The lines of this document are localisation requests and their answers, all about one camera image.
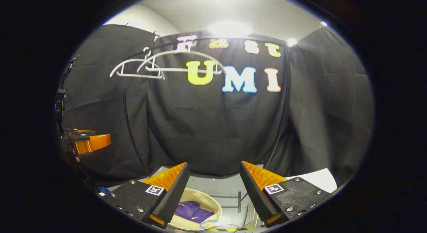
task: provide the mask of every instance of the foam letter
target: foam letter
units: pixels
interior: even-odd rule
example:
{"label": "foam letter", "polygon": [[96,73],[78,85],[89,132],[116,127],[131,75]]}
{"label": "foam letter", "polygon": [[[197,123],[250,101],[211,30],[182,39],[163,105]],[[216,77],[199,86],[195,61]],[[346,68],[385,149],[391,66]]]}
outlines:
{"label": "foam letter", "polygon": [[204,62],[204,65],[206,65],[206,76],[199,77],[197,75],[197,69],[200,66],[200,61],[189,61],[187,62],[186,66],[188,67],[188,81],[195,85],[205,85],[212,81],[212,78],[214,76],[214,65],[215,61],[213,60],[206,60]]}
{"label": "foam letter", "polygon": [[209,43],[209,48],[211,49],[225,49],[229,46],[226,38],[220,38],[218,40],[211,39]]}
{"label": "foam letter", "polygon": [[191,35],[191,36],[183,36],[176,38],[179,42],[176,46],[175,53],[179,52],[189,52],[191,46],[195,46],[197,41],[194,41],[197,38],[197,35]]}
{"label": "foam letter", "polygon": [[226,83],[223,87],[223,92],[233,92],[234,88],[232,87],[232,82],[238,92],[240,91],[243,83],[245,83],[243,87],[243,92],[255,93],[257,91],[254,83],[255,68],[246,67],[243,69],[241,75],[238,74],[238,72],[233,66],[226,66],[224,67],[224,70],[227,74]]}
{"label": "foam letter", "polygon": [[258,54],[260,52],[260,49],[258,48],[258,43],[251,40],[245,41],[245,50],[248,53]]}
{"label": "foam letter", "polygon": [[271,56],[280,57],[280,52],[277,52],[277,50],[279,49],[278,45],[273,43],[266,43],[266,46],[268,47],[268,52]]}
{"label": "foam letter", "polygon": [[266,68],[264,70],[264,72],[267,74],[268,76],[268,87],[267,90],[269,92],[280,92],[280,86],[277,83],[277,73],[278,70],[277,69],[273,69],[273,68]]}

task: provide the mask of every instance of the beige basket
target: beige basket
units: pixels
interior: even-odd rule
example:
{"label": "beige basket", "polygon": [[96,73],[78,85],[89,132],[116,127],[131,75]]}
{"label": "beige basket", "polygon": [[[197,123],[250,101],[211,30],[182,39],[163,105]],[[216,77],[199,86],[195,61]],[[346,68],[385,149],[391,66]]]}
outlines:
{"label": "beige basket", "polygon": [[194,201],[200,205],[200,208],[203,210],[213,211],[214,215],[211,215],[201,224],[189,221],[177,215],[174,215],[172,220],[170,221],[170,225],[176,228],[180,228],[183,230],[205,230],[207,228],[213,227],[223,213],[223,209],[221,209],[220,204],[218,204],[215,199],[210,197],[209,195],[200,192],[195,189],[185,188],[180,202],[185,201]]}

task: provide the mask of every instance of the purple cloth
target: purple cloth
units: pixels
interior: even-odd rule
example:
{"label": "purple cloth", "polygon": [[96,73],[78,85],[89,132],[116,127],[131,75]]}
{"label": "purple cloth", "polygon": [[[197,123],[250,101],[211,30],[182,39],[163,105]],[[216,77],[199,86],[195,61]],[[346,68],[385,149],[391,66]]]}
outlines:
{"label": "purple cloth", "polygon": [[200,209],[200,206],[197,202],[186,201],[178,205],[175,211],[175,215],[200,224],[209,218],[209,216],[214,215],[214,212]]}

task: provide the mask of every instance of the ceiling light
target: ceiling light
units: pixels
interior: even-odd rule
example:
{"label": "ceiling light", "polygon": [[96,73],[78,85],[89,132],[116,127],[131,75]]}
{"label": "ceiling light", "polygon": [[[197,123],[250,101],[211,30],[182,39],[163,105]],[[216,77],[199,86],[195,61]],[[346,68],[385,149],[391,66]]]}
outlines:
{"label": "ceiling light", "polygon": [[292,46],[294,46],[294,45],[298,42],[298,40],[296,40],[296,39],[294,39],[294,38],[288,38],[288,39],[286,40],[286,42],[288,43],[288,46],[289,46],[289,47],[292,47]]}
{"label": "ceiling light", "polygon": [[214,23],[208,29],[216,36],[231,38],[243,37],[252,33],[252,29],[249,26],[233,21]]}

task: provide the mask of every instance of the white paper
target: white paper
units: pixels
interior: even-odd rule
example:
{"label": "white paper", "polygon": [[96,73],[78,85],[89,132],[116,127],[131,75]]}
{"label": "white paper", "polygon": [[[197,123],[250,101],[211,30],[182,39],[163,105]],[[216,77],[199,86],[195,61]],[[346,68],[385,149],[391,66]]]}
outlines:
{"label": "white paper", "polygon": [[302,174],[302,175],[285,177],[285,178],[287,180],[290,180],[295,177],[300,177],[329,193],[332,193],[334,190],[337,189],[337,183],[335,182],[335,179],[332,176],[331,172],[329,172],[328,168],[325,168],[317,172],[311,172],[308,174]]}

